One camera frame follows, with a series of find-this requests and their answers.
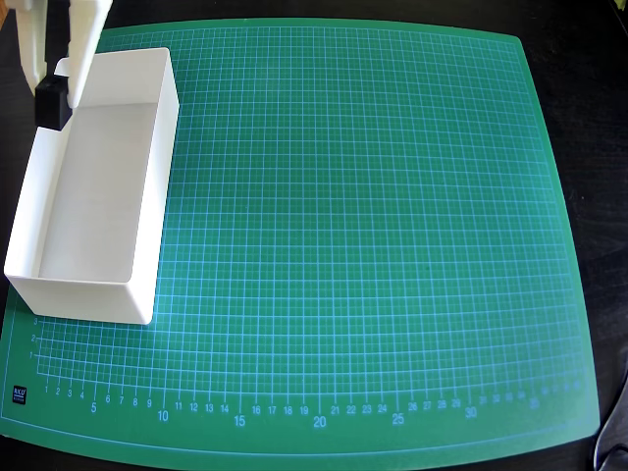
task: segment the white box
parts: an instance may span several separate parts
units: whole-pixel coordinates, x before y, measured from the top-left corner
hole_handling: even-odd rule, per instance
[[[178,115],[168,49],[113,52],[64,128],[37,129],[4,266],[32,312],[151,321]]]

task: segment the printed number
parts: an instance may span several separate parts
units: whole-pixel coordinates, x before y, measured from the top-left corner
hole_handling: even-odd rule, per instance
[[[464,417],[467,419],[475,419],[478,416],[478,410],[474,407],[466,407],[464,409]]]
[[[314,417],[314,428],[315,429],[324,429],[327,426],[327,419],[324,415],[320,417],[317,415]]]

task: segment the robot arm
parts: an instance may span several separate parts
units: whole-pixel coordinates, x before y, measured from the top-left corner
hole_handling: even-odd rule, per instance
[[[89,67],[112,0],[72,0],[70,4],[70,44],[68,56],[68,104],[76,108],[85,87]],[[46,76],[44,61],[48,0],[7,0],[16,10],[22,69],[30,90]]]

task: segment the black table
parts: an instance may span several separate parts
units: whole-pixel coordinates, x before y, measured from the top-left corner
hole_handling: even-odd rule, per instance
[[[328,17],[460,26],[518,36],[539,94],[584,286],[600,407],[609,407],[628,354],[628,35],[606,0],[114,0],[106,27],[212,18]],[[49,11],[48,40],[67,35],[67,13]],[[65,55],[50,47],[49,67]],[[15,17],[0,30],[0,261],[35,127]],[[0,277],[0,306],[8,282]],[[628,442],[619,420],[605,447]],[[585,470],[589,440],[467,470]],[[4,469],[132,469],[0,438]]]

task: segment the white plastic container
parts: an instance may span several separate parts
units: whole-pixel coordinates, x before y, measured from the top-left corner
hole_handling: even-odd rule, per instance
[[[113,52],[64,128],[37,129],[4,267],[32,312],[151,321],[178,115],[168,49]]]

